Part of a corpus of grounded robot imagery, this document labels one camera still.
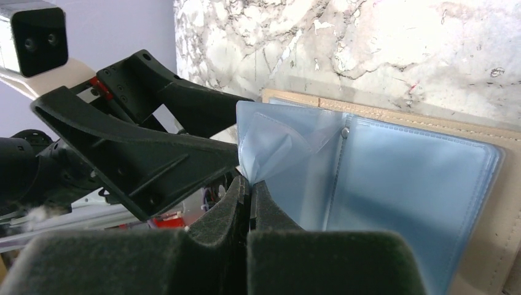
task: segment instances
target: white marble surface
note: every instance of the white marble surface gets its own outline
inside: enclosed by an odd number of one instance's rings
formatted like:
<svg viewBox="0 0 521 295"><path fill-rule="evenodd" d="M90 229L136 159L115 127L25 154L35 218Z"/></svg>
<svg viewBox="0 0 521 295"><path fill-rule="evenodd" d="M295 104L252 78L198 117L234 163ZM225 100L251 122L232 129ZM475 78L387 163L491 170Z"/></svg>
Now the white marble surface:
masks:
<svg viewBox="0 0 521 295"><path fill-rule="evenodd" d="M521 130L515 0L174 0L178 74Z"/></svg>

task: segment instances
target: red component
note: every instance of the red component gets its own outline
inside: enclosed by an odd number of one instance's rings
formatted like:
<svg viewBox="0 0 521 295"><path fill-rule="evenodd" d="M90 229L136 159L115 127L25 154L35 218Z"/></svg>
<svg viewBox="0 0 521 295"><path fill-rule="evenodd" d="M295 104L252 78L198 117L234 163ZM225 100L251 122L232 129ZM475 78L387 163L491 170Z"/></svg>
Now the red component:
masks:
<svg viewBox="0 0 521 295"><path fill-rule="evenodd" d="M92 84L94 88L96 88L99 92L105 95L106 100L112 100L114 98L114 95L109 91L109 89L105 85L103 85L103 83L100 82L100 80L97 77L90 79L89 82Z"/></svg>
<svg viewBox="0 0 521 295"><path fill-rule="evenodd" d="M164 220L157 220L154 218L154 223L157 227L185 227L186 224L184 223L184 220L182 220L182 217L174 217Z"/></svg>

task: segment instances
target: beige board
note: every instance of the beige board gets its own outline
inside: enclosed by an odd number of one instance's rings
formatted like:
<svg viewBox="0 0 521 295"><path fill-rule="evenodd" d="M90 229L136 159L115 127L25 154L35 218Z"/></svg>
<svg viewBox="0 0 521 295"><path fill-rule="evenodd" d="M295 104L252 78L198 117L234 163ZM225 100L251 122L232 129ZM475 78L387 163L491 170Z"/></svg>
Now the beige board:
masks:
<svg viewBox="0 0 521 295"><path fill-rule="evenodd" d="M276 97L299 104L492 143L506 151L498 179L461 259L449 294L521 294L521 133L452 120L373 108L317 96L265 89L262 101Z"/></svg>

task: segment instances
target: black mount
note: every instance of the black mount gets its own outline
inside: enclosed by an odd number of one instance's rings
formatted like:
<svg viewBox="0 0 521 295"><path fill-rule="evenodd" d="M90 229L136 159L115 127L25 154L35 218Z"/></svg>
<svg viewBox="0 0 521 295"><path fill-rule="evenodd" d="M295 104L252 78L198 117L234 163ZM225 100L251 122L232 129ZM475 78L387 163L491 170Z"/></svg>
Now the black mount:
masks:
<svg viewBox="0 0 521 295"><path fill-rule="evenodd" d="M77 96L89 86L103 94L91 104ZM111 195L146 220L235 169L237 146L208 138L235 124L239 100L247 99L180 79L141 50L89 83L41 96L31 108ZM161 104L188 134L160 128L152 113Z"/></svg>

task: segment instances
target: plastic sheet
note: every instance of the plastic sheet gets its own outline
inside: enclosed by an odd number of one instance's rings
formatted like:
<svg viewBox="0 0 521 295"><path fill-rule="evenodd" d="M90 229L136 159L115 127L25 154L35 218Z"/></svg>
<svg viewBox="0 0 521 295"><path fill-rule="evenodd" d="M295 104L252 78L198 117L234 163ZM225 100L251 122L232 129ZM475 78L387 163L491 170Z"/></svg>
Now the plastic sheet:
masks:
<svg viewBox="0 0 521 295"><path fill-rule="evenodd" d="M238 103L239 159L248 180L265 180L274 201L304 229L399 233L411 246L429 293L444 294L492 186L501 150L277 103ZM344 137L343 128L349 129Z"/></svg>

